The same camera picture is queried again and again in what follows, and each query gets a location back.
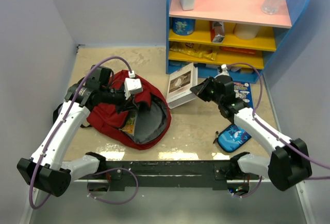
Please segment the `white coffee photo notebook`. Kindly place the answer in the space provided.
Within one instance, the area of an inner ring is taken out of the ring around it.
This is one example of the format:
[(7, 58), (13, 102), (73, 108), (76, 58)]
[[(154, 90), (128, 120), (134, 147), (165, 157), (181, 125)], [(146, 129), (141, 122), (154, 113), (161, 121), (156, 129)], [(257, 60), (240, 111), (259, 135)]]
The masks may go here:
[(166, 96), (166, 102), (170, 109), (196, 99), (190, 89), (197, 85), (197, 79), (198, 68), (193, 63), (178, 69), (170, 75)]

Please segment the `blue pencil case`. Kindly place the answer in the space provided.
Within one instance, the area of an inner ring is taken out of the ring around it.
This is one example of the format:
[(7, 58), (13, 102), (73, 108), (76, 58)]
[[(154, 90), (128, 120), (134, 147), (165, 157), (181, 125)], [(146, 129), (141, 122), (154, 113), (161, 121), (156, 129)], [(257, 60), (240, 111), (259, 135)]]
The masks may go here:
[(229, 125), (223, 131), (215, 133), (214, 144), (227, 153), (232, 153), (243, 146), (252, 137), (241, 127)]

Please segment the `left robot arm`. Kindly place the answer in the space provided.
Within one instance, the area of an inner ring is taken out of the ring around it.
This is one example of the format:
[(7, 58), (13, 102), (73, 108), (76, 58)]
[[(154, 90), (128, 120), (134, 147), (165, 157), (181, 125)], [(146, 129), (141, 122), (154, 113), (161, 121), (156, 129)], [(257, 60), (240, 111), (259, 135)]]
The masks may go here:
[(65, 164), (64, 155), (79, 128), (87, 122), (121, 144), (146, 150), (155, 146), (171, 124), (170, 104), (162, 93), (130, 68), (114, 73), (93, 65), (72, 85), (53, 114), (53, 126), (40, 147), (17, 164), (30, 188), (59, 197), (71, 181), (106, 175), (105, 158), (95, 152)]

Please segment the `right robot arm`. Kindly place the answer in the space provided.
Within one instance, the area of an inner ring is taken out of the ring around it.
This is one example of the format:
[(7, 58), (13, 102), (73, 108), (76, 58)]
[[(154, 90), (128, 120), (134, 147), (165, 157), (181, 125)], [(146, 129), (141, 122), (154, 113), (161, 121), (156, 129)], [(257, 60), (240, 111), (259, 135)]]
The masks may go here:
[(301, 139), (293, 140), (262, 120), (248, 103), (236, 97), (230, 76), (209, 77), (198, 91), (200, 99), (214, 102), (221, 115), (245, 130), (268, 153), (258, 157), (242, 152), (230, 160), (230, 174), (242, 179), (246, 174), (268, 178), (280, 191), (285, 191), (312, 175), (308, 149)]

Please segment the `orange treehouse paperback book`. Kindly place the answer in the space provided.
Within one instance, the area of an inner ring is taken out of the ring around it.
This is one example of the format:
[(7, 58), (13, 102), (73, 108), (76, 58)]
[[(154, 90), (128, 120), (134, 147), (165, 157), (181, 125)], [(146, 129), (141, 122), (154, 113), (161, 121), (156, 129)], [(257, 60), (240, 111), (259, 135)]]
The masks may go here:
[(137, 119), (137, 111), (136, 110), (130, 111), (128, 113), (126, 123), (121, 130), (129, 135), (134, 135), (136, 119)]

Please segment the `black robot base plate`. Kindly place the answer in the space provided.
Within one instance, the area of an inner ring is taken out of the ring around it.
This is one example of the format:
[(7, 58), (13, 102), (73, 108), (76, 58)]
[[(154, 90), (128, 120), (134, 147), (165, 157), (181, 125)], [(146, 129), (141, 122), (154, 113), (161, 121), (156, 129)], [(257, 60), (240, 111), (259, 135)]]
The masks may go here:
[(111, 191), (123, 191), (135, 187), (211, 188), (225, 191), (228, 185), (238, 185), (244, 179), (259, 180), (254, 174), (236, 175), (229, 172), (229, 160), (198, 161), (106, 161), (99, 172), (113, 169), (109, 176), (87, 175), (82, 180), (109, 183)]

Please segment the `blue comic paperback book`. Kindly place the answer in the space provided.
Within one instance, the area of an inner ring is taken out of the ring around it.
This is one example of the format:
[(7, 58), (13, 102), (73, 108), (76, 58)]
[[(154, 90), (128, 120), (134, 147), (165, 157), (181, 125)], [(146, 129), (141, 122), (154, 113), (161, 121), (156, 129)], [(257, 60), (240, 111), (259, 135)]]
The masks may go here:
[(239, 98), (249, 104), (251, 108), (253, 105), (252, 91), (251, 85), (247, 82), (234, 82), (234, 92), (236, 94), (236, 98)]

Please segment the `red backpack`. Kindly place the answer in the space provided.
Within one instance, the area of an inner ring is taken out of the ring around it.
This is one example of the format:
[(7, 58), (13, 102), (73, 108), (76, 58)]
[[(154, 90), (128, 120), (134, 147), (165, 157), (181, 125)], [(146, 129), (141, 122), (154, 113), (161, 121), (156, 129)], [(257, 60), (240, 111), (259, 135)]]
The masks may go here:
[(130, 111), (117, 113), (115, 106), (107, 104), (92, 106), (92, 96), (97, 92), (124, 92), (124, 80), (128, 77), (128, 72), (122, 70), (114, 73), (109, 68), (99, 67), (87, 78), (80, 90), (79, 83), (69, 87), (64, 99), (73, 100), (77, 94), (75, 101), (78, 106), (86, 106), (90, 112), (85, 121), (91, 127), (127, 147), (146, 150), (161, 140), (171, 123), (168, 104), (158, 88), (140, 76), (136, 77), (141, 80), (143, 91), (131, 96), (134, 110), (137, 111), (134, 135), (121, 130)]

